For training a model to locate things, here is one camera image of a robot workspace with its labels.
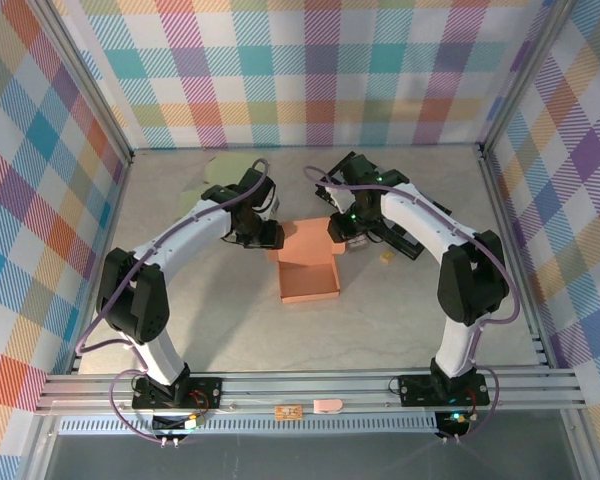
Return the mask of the orange cardboard box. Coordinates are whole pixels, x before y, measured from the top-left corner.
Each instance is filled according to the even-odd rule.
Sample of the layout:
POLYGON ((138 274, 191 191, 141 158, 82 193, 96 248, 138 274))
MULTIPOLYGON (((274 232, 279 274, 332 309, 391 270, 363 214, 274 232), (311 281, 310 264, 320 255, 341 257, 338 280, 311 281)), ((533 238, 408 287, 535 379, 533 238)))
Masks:
POLYGON ((277 265, 280 299, 285 304, 339 296, 341 287, 336 257, 346 251, 328 232, 330 218, 285 222, 284 244, 268 250, 267 259, 277 265))

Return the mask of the green paper box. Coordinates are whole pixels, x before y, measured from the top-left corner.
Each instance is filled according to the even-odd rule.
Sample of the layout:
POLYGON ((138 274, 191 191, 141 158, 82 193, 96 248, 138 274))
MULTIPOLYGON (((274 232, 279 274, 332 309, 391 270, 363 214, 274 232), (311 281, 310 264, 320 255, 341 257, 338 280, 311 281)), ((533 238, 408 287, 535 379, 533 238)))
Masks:
POLYGON ((200 182, 191 182, 180 194, 177 217, 186 215, 200 200, 201 195, 214 185, 238 183, 246 170, 259 158, 258 154, 221 152, 206 165, 200 182))

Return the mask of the black grey chessboard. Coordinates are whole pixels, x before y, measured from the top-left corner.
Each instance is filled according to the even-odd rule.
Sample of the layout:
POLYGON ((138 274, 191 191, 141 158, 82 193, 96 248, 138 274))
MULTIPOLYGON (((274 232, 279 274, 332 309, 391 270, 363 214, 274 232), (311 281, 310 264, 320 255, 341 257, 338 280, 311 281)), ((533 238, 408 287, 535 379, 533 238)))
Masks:
MULTIPOLYGON (((357 154, 354 151, 349 152, 331 170, 329 170, 326 175, 321 178, 321 181, 327 182, 330 180, 332 184, 344 185, 341 168, 352 153, 357 154)), ((385 170, 382 168, 376 166, 375 164, 373 165, 379 172, 385 172, 385 170)), ((337 210, 332 203, 329 194, 325 191, 325 188, 325 186, 317 185, 315 194, 337 210)), ((388 219, 382 218, 378 224, 361 234, 365 234, 371 243, 386 242, 388 245, 406 255, 411 260, 416 260, 424 250, 424 246, 418 242, 405 228, 388 219)))

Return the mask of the black connector board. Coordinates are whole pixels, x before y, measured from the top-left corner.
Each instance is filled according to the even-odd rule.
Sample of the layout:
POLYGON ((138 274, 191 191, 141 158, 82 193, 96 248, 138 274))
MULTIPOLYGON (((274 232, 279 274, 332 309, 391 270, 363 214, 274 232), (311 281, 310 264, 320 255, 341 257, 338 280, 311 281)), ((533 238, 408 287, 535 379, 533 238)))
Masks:
POLYGON ((443 440, 455 439, 466 435, 471 428, 471 414, 467 411, 436 412, 435 435, 443 440))
POLYGON ((180 442, 203 426, 205 420, 202 414, 181 417, 154 416, 151 420, 151 432, 162 442, 172 440, 180 442))

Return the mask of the aluminium side rail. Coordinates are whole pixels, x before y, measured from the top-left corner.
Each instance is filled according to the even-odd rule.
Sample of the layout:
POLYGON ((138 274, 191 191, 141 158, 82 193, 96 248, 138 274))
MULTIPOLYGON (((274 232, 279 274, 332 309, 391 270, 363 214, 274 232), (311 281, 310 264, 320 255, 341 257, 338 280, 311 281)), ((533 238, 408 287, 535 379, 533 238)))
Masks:
POLYGON ((121 183, 120 183, 118 192, 116 194, 115 202, 113 203, 113 207, 112 207, 110 216, 109 216, 107 224, 106 224, 106 231, 105 231, 106 236, 104 237, 104 240, 102 241, 102 244, 101 244, 102 251, 100 252, 99 256, 97 257, 97 262, 95 263, 95 266, 94 266, 94 270, 93 270, 94 276, 93 276, 93 279, 89 283, 89 290, 88 290, 88 296, 86 297, 86 303, 85 303, 84 307, 81 309, 80 316, 78 317, 78 320, 76 321, 76 324, 72 330, 72 336, 71 336, 70 343, 69 343, 69 350, 67 353, 67 357, 66 357, 66 360, 64 361, 63 366, 61 367, 61 370, 60 370, 61 374, 71 375, 73 373, 74 364, 76 362, 76 357, 78 356, 78 354, 76 353, 76 350, 75 350, 78 340, 93 320, 93 314, 96 310, 97 293, 98 293, 98 288, 99 288, 99 283, 100 283, 100 279, 101 279, 102 269, 104 266, 105 257, 107 255, 107 253, 109 252, 109 250, 111 249, 111 245, 112 245, 112 242, 115 237, 115 231, 117 228, 120 211, 121 211, 122 204, 124 201, 124 196, 125 196, 125 193, 127 190, 130 176, 131 176, 131 170, 135 163, 135 157, 136 157, 135 153, 132 153, 131 158, 127 161, 124 169, 122 170, 121 183))
POLYGON ((500 231, 507 269, 518 288, 520 316, 524 317, 527 324, 539 367, 553 368, 552 353, 546 346, 544 330, 539 317, 539 310, 528 283, 525 265, 521 253, 519 252, 519 245, 506 210, 504 198, 497 185, 494 167, 480 143, 475 146, 475 154, 488 193, 491 208, 500 231))

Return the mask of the aluminium front rail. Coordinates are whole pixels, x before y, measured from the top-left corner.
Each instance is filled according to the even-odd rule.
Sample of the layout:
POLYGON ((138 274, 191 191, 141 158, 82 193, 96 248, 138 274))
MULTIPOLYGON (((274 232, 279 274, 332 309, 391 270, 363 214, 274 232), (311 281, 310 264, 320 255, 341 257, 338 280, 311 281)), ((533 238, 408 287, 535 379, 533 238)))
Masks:
MULTIPOLYGON (((584 394, 574 371, 539 366, 503 367, 494 372, 482 368, 490 404, 473 407, 437 407, 487 410, 581 409, 584 394)), ((315 399, 341 399, 345 413, 398 412, 401 375, 427 375, 423 369, 343 370, 289 372, 201 372, 193 377, 222 379, 219 414, 269 414, 278 405, 301 405, 311 411, 315 399)), ((37 402, 40 415, 96 415, 117 406, 128 413, 132 407, 132 374, 117 380, 108 374, 52 375, 37 402)), ((410 411, 435 407, 407 407, 410 411)))

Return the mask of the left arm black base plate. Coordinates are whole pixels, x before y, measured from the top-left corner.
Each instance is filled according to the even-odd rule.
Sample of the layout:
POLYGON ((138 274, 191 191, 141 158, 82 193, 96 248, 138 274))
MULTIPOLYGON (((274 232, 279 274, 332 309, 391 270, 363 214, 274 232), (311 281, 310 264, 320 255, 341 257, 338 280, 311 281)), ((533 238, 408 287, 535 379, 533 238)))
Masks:
POLYGON ((137 410, 200 409, 206 412, 220 407, 222 379, 189 377, 167 386, 140 376, 133 381, 132 390, 132 407, 137 410))

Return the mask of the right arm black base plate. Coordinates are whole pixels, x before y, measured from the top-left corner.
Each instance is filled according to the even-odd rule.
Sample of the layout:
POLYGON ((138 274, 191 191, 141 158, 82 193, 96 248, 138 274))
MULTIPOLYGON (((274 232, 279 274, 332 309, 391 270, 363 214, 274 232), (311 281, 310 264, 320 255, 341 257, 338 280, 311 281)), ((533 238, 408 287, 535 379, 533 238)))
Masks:
POLYGON ((490 397, 485 377, 468 372, 447 379, 444 375, 401 375, 398 393, 403 407, 487 406, 490 397))

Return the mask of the aluminium frame post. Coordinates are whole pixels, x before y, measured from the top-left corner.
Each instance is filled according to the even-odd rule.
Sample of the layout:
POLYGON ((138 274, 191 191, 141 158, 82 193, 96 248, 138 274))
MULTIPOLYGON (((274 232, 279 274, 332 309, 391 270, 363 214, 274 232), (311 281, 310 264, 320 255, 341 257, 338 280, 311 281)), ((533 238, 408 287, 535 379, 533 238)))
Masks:
POLYGON ((530 10, 516 24, 503 67, 483 107, 484 122, 476 146, 486 157, 512 121, 522 97, 546 59, 578 0, 529 0, 530 10))
POLYGON ((72 76, 79 91, 84 95, 108 140, 125 163, 131 165, 134 159, 133 149, 82 58, 68 28, 57 12, 53 1, 26 0, 26 2, 42 29, 50 37, 50 41, 57 50, 63 65, 72 76))

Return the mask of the aluminium frame leg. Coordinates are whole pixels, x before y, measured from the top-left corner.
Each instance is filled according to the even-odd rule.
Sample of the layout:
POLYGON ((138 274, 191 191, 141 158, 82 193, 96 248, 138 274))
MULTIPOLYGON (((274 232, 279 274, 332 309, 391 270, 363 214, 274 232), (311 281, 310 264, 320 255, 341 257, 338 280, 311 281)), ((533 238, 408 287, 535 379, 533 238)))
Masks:
POLYGON ((561 416, 581 480, 599 480, 594 452, 579 410, 563 409, 561 416))
POLYGON ((15 480, 44 480, 56 443, 60 417, 35 415, 15 480))

